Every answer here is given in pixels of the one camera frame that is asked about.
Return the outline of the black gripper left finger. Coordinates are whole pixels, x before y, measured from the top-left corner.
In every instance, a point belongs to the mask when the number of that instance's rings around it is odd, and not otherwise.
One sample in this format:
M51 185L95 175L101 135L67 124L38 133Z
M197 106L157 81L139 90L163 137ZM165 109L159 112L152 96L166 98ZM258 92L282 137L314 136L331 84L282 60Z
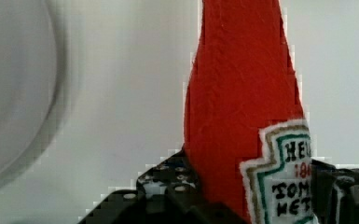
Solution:
M78 224L246 224L223 203L208 202L183 150L150 168L135 189L106 196Z

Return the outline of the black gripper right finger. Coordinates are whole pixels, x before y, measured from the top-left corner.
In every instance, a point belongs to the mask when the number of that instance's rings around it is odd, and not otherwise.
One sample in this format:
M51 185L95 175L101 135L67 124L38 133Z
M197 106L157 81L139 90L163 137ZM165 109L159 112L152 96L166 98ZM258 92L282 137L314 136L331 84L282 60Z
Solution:
M319 224L359 224L359 168L311 161L312 208Z

